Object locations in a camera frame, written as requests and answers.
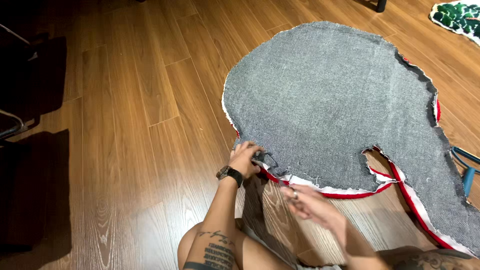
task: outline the ring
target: ring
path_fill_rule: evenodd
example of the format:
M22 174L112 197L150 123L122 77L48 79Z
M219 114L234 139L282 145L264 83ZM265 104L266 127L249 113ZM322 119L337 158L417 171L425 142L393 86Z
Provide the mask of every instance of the ring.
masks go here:
M293 199L294 199L294 200L298 200L298 199L299 199L299 195L298 195L297 191L296 191L294 188L292 188L292 189L293 189Z

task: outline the green tufted rug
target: green tufted rug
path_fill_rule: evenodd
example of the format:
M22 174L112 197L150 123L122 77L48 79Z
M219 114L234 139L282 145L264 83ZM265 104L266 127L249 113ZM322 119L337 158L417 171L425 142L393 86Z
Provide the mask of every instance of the green tufted rug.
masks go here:
M441 27L467 36L480 45L480 0L435 4L430 19Z

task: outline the person's hand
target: person's hand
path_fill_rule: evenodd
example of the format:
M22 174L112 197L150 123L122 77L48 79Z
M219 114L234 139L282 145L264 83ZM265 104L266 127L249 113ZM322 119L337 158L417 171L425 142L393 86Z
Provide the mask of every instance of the person's hand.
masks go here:
M260 167L252 164L252 157L258 151L263 152L264 148L252 141L239 144L230 152L228 165L239 171L244 179L250 178L254 173L260 172Z
M297 191L297 199L290 187ZM345 231L347 219L320 192L307 185L292 184L290 187L282 187L280 190L293 214L304 220L311 219L334 233Z

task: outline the black chair leg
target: black chair leg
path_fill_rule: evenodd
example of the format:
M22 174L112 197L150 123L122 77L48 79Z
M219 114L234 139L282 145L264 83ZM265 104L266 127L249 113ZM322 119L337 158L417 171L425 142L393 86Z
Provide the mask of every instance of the black chair leg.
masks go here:
M385 5L387 4L387 0L378 0L377 3L377 12L384 12L385 10Z

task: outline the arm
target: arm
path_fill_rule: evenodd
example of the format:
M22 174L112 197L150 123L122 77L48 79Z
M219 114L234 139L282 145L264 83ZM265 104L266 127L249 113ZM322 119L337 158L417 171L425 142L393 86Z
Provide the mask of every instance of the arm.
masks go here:
M281 189L289 202L290 211L304 220L312 219L313 222L331 231L347 260L348 269L388 269L347 218L328 203L319 192L306 185L292 185L292 187L297 191L297 199L294 198L292 188L282 187Z
M252 156L262 147L253 142L237 145L230 153L228 165L239 171L243 178L260 172L252 164ZM235 264L235 199L238 184L232 177L220 180L215 197L208 209L202 228L193 240L183 269L230 270Z

